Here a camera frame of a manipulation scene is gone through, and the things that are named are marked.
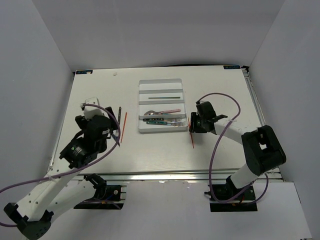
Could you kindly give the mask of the orange chopstick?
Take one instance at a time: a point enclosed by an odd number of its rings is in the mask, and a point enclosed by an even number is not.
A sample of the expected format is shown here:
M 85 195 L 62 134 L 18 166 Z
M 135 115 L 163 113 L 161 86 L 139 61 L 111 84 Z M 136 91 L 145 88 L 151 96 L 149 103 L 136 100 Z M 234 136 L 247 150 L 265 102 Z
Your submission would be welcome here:
M 128 112 L 126 112 L 125 115 L 124 115 L 124 121 L 123 121 L 123 126 L 122 126 L 122 133 L 121 133 L 121 138 L 120 138 L 120 143 L 121 143 L 121 144 L 122 144 L 122 142 L 123 142 L 123 137 L 124 137 L 124 133 L 125 133 L 127 118 L 128 118 Z
M 195 145 L 194 145 L 194 140 L 193 140 L 193 135 L 191 133 L 191 122 L 190 122 L 190 119 L 189 117 L 187 118 L 188 120 L 188 130 L 189 130 L 189 135 L 190 135 L 190 141 L 191 141 L 191 145 L 192 145 L 192 148 L 195 149 Z

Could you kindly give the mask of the teal handled fork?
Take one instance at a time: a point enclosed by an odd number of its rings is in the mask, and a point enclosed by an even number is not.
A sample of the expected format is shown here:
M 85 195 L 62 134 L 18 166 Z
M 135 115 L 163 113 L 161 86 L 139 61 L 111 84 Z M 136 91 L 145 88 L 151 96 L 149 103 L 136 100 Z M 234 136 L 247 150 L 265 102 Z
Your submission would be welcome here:
M 144 122 L 180 122 L 183 118 L 176 117 L 176 118 L 144 118 Z
M 186 125 L 186 122 L 180 121 L 146 121 L 148 125 L 159 125 L 159 126 L 173 126 L 173 127 L 183 127 Z

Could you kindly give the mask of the dark handled table knife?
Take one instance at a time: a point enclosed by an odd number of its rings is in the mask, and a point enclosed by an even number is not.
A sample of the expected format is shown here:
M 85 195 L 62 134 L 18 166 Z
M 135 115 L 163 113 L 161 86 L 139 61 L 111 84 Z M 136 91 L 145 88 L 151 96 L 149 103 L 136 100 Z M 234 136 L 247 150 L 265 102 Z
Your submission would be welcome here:
M 122 115 L 122 107 L 120 106 L 119 108 L 118 108 L 118 116 L 117 116 L 117 122 L 118 122 L 118 125 L 119 125 L 119 127 L 120 127 L 120 125 L 121 125 L 121 115 Z M 117 130 L 116 130 L 116 139 L 118 140 L 118 146 L 120 147 L 121 145 L 120 145 L 120 134 L 119 134 L 119 130 L 120 130 L 120 128 L 118 128 Z

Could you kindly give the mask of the green chopstick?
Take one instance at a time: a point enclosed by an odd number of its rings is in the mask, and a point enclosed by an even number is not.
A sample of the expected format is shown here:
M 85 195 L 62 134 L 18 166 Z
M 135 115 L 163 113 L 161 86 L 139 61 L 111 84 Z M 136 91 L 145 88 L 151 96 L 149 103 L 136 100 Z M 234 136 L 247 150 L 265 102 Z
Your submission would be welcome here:
M 158 97 L 148 97 L 148 99 L 181 99 L 180 96 L 158 96 Z

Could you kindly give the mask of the pink handled spoon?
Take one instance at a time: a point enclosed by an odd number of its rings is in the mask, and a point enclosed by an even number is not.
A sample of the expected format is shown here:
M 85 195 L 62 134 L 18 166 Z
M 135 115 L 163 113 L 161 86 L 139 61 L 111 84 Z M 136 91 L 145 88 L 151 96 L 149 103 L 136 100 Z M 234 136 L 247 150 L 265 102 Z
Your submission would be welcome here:
M 154 115 L 162 115 L 162 114 L 172 114 L 172 113 L 179 113 L 181 109 L 172 109 L 172 110 L 163 110 L 163 111 L 153 111 Z

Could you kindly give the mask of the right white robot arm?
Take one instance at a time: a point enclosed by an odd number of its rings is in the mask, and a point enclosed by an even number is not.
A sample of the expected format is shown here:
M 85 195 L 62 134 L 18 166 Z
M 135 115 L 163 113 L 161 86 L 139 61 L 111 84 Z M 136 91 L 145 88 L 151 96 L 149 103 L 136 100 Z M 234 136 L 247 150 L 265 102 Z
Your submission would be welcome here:
M 218 140 L 226 137 L 243 147 L 245 164 L 226 180 L 225 192 L 229 198 L 238 199 L 246 186 L 286 163 L 286 154 L 271 126 L 239 125 L 226 115 L 217 115 L 208 101 L 197 101 L 196 109 L 191 113 L 191 133 L 212 133 Z

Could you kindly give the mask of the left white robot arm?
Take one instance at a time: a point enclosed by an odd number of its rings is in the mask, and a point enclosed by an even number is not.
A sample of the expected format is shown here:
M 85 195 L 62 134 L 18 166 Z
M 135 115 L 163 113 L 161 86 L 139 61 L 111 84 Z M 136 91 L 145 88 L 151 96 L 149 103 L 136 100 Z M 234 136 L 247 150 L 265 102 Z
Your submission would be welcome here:
M 3 209 L 14 222 L 13 227 L 28 240 L 40 239 L 54 220 L 69 209 L 79 204 L 101 205 L 114 196 L 115 188 L 96 173 L 62 192 L 73 177 L 104 159 L 120 144 L 114 134 L 120 125 L 111 107 L 84 103 L 81 109 L 83 115 L 75 117 L 80 131 L 60 152 L 59 160 L 45 177 L 34 180 L 37 185 L 24 198 Z

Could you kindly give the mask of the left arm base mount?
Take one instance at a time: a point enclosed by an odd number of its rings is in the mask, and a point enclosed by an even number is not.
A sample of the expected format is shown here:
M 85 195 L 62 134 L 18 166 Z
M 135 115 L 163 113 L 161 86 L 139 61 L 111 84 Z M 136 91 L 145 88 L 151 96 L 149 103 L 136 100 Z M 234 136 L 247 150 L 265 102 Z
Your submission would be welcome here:
M 93 197 L 77 204 L 75 210 L 121 210 L 125 197 L 124 186 L 109 184 L 96 173 L 85 175 L 83 180 L 90 182 L 95 189 Z

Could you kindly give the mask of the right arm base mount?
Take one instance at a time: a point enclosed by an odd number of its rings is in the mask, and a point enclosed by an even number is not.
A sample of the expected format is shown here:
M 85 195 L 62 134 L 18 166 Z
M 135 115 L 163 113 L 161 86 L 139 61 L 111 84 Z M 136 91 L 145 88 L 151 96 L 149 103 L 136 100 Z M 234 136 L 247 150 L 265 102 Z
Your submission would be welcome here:
M 212 185 L 216 198 L 226 201 L 238 194 L 241 189 L 236 189 L 229 183 Z M 255 191 L 252 186 L 248 187 L 241 195 L 228 203 L 217 202 L 210 190 L 205 191 L 204 195 L 209 199 L 210 211 L 212 213 L 235 213 L 235 212 L 257 212 L 256 203 L 251 203 L 256 199 Z

